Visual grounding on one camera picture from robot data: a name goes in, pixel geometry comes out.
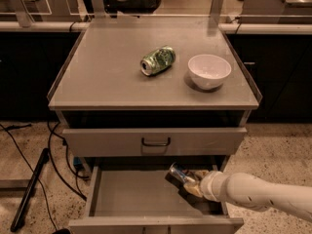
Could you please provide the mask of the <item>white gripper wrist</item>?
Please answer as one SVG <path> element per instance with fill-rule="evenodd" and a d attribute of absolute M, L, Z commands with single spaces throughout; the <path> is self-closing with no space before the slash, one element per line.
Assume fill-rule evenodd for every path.
<path fill-rule="evenodd" d="M 198 198 L 206 198 L 210 201 L 221 202 L 226 199 L 225 181 L 228 176 L 219 171 L 196 170 L 188 171 L 187 175 L 192 179 L 201 179 L 198 185 L 185 183 L 184 189 Z"/>

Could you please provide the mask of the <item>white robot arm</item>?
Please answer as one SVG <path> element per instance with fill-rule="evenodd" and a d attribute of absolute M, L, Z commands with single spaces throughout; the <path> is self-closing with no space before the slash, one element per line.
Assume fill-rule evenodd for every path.
<path fill-rule="evenodd" d="M 255 211 L 274 208 L 312 221 L 311 187 L 272 183 L 254 175 L 226 175 L 218 171 L 188 172 L 182 181 L 187 192 L 200 198 Z"/>

